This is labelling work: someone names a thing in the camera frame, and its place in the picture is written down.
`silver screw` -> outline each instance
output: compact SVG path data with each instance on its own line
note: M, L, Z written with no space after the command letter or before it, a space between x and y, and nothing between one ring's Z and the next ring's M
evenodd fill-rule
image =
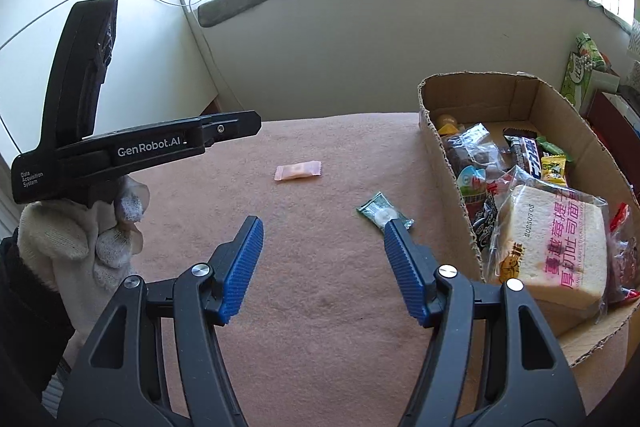
M196 277L204 277L211 269L208 264L200 263L191 268L191 273Z
M125 288L129 288L129 289L135 288L139 284L140 284L140 277L138 277L137 275L129 275L129 277L127 277L124 280Z
M451 266L450 264L443 264L438 268L438 273L447 279L452 279L458 275L458 270L455 266Z
M507 288L514 292L519 292L524 288L524 284L520 279L509 279L507 281Z

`green candy wrapper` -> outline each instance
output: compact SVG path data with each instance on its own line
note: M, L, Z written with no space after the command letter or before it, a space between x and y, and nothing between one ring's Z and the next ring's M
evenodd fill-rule
M564 156L568 162L574 161L571 156L569 156L566 152L560 149L557 145L546 141L544 136L538 136L536 138L538 145L542 147L546 152L548 152L552 156Z
M401 219L404 227L409 230L409 227L414 223L413 219L408 219L402 212L396 209L389 200L385 198L382 192L379 192L373 196L363 206L359 206L356 210L363 216L372 220L375 225L385 231L385 225L392 219Z

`green snack package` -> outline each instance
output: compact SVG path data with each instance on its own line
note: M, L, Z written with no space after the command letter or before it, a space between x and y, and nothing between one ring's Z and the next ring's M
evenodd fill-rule
M560 87L560 94L564 96L580 111L580 106L584 101L584 95L589 88L591 82L591 61L586 62L586 57L582 57L577 53L569 54L569 61L566 65L566 73L564 81Z
M576 43L578 44L578 53L580 55L586 55L593 62L593 69L598 71L607 71L607 64L604 61L604 57L598 51L598 47L596 43L593 42L588 33L580 33L575 38Z
M546 152L548 152L552 156L564 156L568 162L574 161L571 156L569 156L566 152L560 149L557 145L552 144L551 142L546 141L546 137L538 136L536 138L538 145L542 147Z
M382 192L373 196L367 203L359 206L356 210L372 220L382 232L385 231L385 225L392 219L401 219L407 230L409 230L409 227L414 223L413 219L408 219L402 212L389 203L389 200L385 198Z

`black sleeve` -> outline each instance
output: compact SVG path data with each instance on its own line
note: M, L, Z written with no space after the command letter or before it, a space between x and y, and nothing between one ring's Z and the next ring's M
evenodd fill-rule
M48 415L40 397L74 328L60 295L22 263L17 241L16 230L0 243L0 410L3 420L23 412L20 425L46 425L28 418L40 417L36 407Z

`black handheld device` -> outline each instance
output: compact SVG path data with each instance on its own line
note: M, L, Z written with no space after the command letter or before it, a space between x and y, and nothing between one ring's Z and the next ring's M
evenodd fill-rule
M111 203L124 174L205 152L215 142L253 136L255 111L214 114L94 132L100 86L116 36L118 0L74 4L53 59L40 142L11 167L16 203L68 198Z
M58 409L60 425L248 427L215 329L238 313L263 238L261 220L248 216L232 241L176 279L125 280L76 360ZM520 280L498 286L467 279L415 244L399 219L386 224L385 252L410 315L433 330L398 427L582 425L585 410L574 375ZM175 413L169 400L161 318L174 321L190 418ZM458 415L479 321L484 347L476 407Z

